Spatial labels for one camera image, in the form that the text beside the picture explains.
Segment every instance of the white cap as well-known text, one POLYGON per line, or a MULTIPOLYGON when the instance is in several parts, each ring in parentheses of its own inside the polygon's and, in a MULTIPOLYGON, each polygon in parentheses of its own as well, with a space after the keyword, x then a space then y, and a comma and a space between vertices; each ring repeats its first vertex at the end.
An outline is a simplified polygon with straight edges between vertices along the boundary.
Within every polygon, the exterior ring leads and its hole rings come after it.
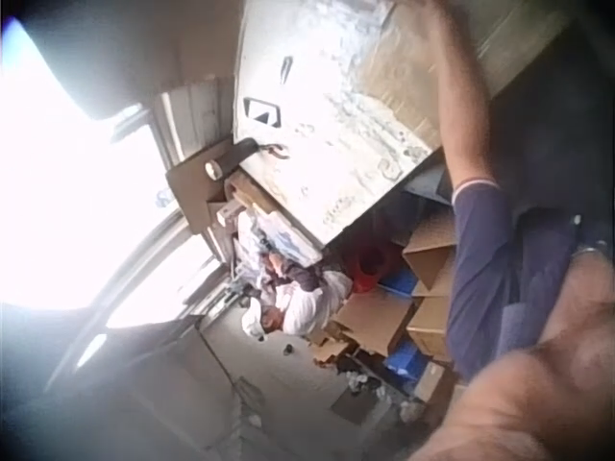
POLYGON ((256 298, 250 298, 250 307, 243 317, 241 317, 241 327, 243 331, 250 337, 263 341, 265 339, 265 330, 260 324, 262 316, 262 307, 256 298))

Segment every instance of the blue crate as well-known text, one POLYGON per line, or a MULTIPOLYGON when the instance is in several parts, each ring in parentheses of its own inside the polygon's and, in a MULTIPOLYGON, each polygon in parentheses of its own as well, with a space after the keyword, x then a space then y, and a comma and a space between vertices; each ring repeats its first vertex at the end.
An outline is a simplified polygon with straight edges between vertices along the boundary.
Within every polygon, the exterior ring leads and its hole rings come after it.
POLYGON ((384 366, 407 381, 416 384, 425 372, 429 358, 423 355, 410 340, 384 359, 384 366))
POLYGON ((394 295, 410 299, 418 278, 409 267, 403 266, 399 271, 385 276, 378 282, 378 286, 394 295))

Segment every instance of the window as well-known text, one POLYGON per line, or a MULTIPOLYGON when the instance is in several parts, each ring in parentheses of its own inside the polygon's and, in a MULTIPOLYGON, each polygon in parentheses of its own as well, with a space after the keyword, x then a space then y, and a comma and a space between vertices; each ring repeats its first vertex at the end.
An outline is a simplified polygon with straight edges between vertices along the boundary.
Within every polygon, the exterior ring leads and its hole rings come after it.
POLYGON ((86 350, 84 351, 82 356, 79 357, 76 368, 83 367, 84 364, 90 358, 92 358, 92 356, 96 354, 100 348, 103 347, 103 344, 105 344, 105 341, 107 341, 106 334, 97 334, 96 336, 94 336, 94 339, 92 339, 91 342, 87 345, 86 350))
POLYGON ((111 143, 139 107, 90 120, 16 21, 2 38, 0 300, 86 307, 178 205, 150 126, 111 143))
POLYGON ((136 327, 176 319, 184 301, 220 266, 200 236, 190 237, 118 306, 108 328, 136 327))

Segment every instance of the person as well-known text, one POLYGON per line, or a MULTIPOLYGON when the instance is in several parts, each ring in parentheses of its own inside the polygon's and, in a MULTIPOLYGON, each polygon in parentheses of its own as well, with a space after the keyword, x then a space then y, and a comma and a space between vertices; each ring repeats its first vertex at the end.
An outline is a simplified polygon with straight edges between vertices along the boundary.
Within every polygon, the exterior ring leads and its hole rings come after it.
POLYGON ((446 0, 399 3, 420 9, 435 64, 457 237, 447 342, 469 381, 410 459, 612 453, 611 261, 591 246, 574 253, 578 219, 554 210, 534 210, 514 229, 488 159, 486 85, 462 24, 446 0))
POLYGON ((267 280, 250 298, 241 326, 250 337, 264 340, 274 331, 305 336, 324 328, 348 298, 352 282, 339 270, 305 269, 276 252, 263 256, 267 280))

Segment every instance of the cardboard box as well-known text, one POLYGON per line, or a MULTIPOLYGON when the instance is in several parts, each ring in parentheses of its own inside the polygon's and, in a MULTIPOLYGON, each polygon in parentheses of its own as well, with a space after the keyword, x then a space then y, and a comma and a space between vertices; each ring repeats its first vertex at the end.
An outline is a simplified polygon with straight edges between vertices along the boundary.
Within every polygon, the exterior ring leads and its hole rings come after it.
POLYGON ((414 388, 414 397, 427 404, 423 421, 436 428, 451 405, 457 376, 449 368, 430 362, 414 388))
POLYGON ((422 221, 410 236, 402 256, 414 275, 431 290, 455 245, 455 220, 452 211, 422 221))
POLYGON ((306 335, 306 339, 314 346, 322 346, 331 337, 323 329, 315 328, 310 334, 306 335))
POLYGON ((448 247, 448 255, 438 272, 433 287, 429 289, 422 281, 418 281, 412 291, 412 298, 450 297, 453 290, 453 274, 455 271, 455 247, 448 247))
POLYGON ((333 319, 362 349, 387 357, 406 334, 410 316, 409 300, 376 288, 353 294, 333 319))
POLYGON ((314 360, 319 364, 328 364, 334 362, 339 355, 347 351, 352 345, 344 341, 335 341, 326 339, 322 345, 309 345, 309 349, 314 355, 314 360))
POLYGON ((451 301, 445 297, 425 298, 407 325, 407 334, 425 355, 449 361, 446 347, 446 325, 451 301))
POLYGON ((240 168, 224 181, 224 193, 227 200, 235 198, 245 207, 257 206, 265 214, 278 209, 276 201, 240 168))
POLYGON ((236 229, 237 216, 244 209, 246 209, 245 206, 239 200, 233 199, 225 203, 216 213, 218 223, 224 228, 236 229))
POLYGON ((208 200, 222 191, 222 182, 213 181, 205 164, 224 155, 233 146, 230 138, 201 151, 166 172, 166 180, 177 199, 190 231, 203 233, 212 222, 208 200))
POLYGON ((453 408, 453 405, 459 399, 461 399, 461 396, 463 395, 463 393, 466 391, 467 388, 468 388, 467 384, 462 384, 460 382, 458 382, 455 385, 455 388, 453 388, 453 396, 451 397, 451 403, 449 403, 449 410, 453 408))

